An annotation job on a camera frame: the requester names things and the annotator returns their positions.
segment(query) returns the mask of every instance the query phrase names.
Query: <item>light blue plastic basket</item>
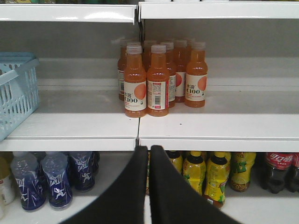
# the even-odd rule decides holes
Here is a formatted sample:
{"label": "light blue plastic basket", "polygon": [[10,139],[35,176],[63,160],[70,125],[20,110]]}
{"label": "light blue plastic basket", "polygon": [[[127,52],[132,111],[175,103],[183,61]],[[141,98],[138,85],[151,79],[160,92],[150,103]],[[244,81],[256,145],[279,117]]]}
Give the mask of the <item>light blue plastic basket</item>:
{"label": "light blue plastic basket", "polygon": [[0,141],[39,106],[38,64],[32,53],[0,53]]}

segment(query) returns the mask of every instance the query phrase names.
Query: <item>store shelf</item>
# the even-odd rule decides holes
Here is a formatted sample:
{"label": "store shelf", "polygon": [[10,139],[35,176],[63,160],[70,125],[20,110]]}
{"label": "store shelf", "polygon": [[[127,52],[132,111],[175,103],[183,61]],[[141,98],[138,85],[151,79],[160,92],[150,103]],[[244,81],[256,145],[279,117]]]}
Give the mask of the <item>store shelf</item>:
{"label": "store shelf", "polygon": [[135,22],[136,5],[2,4],[0,21]]}
{"label": "store shelf", "polygon": [[73,201],[69,208],[63,211],[55,211],[50,208],[48,202],[45,202],[44,206],[40,210],[33,213],[25,212],[21,207],[20,198],[17,196],[11,204],[6,206],[6,214],[1,220],[1,223],[58,224],[78,213],[84,207],[93,202],[113,183],[129,162],[132,153],[101,152],[100,156],[100,169],[96,175],[94,188],[86,193],[81,193],[73,189]]}
{"label": "store shelf", "polygon": [[1,151],[132,151],[138,119],[124,114],[118,91],[40,91],[41,105]]}
{"label": "store shelf", "polygon": [[140,2],[139,19],[298,19],[296,2]]}
{"label": "store shelf", "polygon": [[259,186],[254,173],[247,191],[235,192],[227,185],[225,192],[226,201],[221,211],[242,224],[298,223],[298,192],[284,189],[278,194],[272,194]]}
{"label": "store shelf", "polygon": [[207,91],[206,105],[176,104],[141,118],[141,145],[165,150],[294,152],[299,148],[298,91]]}

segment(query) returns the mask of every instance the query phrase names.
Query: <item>barcode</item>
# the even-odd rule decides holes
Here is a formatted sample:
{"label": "barcode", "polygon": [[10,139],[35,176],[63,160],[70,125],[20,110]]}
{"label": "barcode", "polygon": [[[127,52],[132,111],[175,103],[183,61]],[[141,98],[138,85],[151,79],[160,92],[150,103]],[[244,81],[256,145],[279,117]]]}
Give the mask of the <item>barcode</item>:
{"label": "barcode", "polygon": [[161,104],[161,96],[155,96],[155,105]]}

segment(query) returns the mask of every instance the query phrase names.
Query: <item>plastic bottle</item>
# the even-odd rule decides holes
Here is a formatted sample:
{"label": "plastic bottle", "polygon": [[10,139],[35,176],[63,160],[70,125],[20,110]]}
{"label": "plastic bottle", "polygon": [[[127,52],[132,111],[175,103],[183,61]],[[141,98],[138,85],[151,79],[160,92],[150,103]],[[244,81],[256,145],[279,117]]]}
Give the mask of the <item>plastic bottle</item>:
{"label": "plastic bottle", "polygon": [[127,67],[124,73],[125,113],[131,118],[146,114],[146,72],[140,45],[127,46]]}
{"label": "plastic bottle", "polygon": [[70,152],[73,171],[75,173],[75,189],[89,191],[94,186],[92,152]]}
{"label": "plastic bottle", "polygon": [[170,162],[174,165],[177,171],[181,174],[183,171],[183,157],[179,151],[166,151]]}
{"label": "plastic bottle", "polygon": [[187,41],[175,40],[173,49],[173,61],[177,66],[176,73],[176,102],[183,103],[185,100],[185,84],[186,84],[186,56]]}
{"label": "plastic bottle", "polygon": [[174,107],[176,101],[176,71],[177,66],[173,62],[173,42],[161,42],[166,46],[166,66],[169,71],[168,107]]}
{"label": "plastic bottle", "polygon": [[6,160],[0,157],[0,198],[3,199],[5,205],[11,203],[15,198],[15,190],[12,179],[13,176]]}
{"label": "plastic bottle", "polygon": [[244,192],[250,185],[250,173],[256,153],[233,152],[232,154],[230,186],[235,191]]}
{"label": "plastic bottle", "polygon": [[148,114],[155,117],[168,114],[169,72],[165,53],[165,45],[151,46],[151,67],[147,72]]}
{"label": "plastic bottle", "polygon": [[286,185],[289,191],[299,191],[299,153],[293,153],[293,160],[287,174]]}
{"label": "plastic bottle", "polygon": [[207,65],[204,42],[193,42],[191,60],[187,65],[185,105],[202,107],[205,105]]}
{"label": "plastic bottle", "polygon": [[285,187],[285,176],[292,164],[291,153],[265,153],[261,186],[277,194]]}
{"label": "plastic bottle", "polygon": [[228,181],[229,166],[224,152],[215,152],[206,167],[206,189],[204,197],[209,203],[221,208],[225,202],[225,186]]}
{"label": "plastic bottle", "polygon": [[183,164],[183,176],[191,187],[202,195],[202,184],[206,176],[206,163],[201,151],[191,151]]}
{"label": "plastic bottle", "polygon": [[14,159],[10,166],[19,186],[22,208],[26,211],[34,211],[46,200],[43,186],[37,175],[36,157],[28,152],[13,153]]}
{"label": "plastic bottle", "polygon": [[144,52],[142,54],[142,62],[145,71],[147,72],[150,68],[150,48],[152,45],[157,44],[155,40],[145,40],[144,41]]}
{"label": "plastic bottle", "polygon": [[72,191],[67,176],[67,156],[61,152],[46,152],[42,167],[47,178],[50,206],[55,210],[66,209],[72,201]]}

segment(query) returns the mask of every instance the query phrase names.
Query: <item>coca-cola bottle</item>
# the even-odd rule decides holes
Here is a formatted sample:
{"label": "coca-cola bottle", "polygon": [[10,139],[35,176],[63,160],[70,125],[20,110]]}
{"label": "coca-cola bottle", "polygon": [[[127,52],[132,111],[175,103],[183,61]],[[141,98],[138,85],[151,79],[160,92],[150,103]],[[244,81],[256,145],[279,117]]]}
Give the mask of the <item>coca-cola bottle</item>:
{"label": "coca-cola bottle", "polygon": [[266,153],[261,185],[277,194],[285,187],[285,177],[292,164],[291,153]]}
{"label": "coca-cola bottle", "polygon": [[293,153],[293,160],[286,178],[286,186],[289,191],[299,190],[299,153]]}

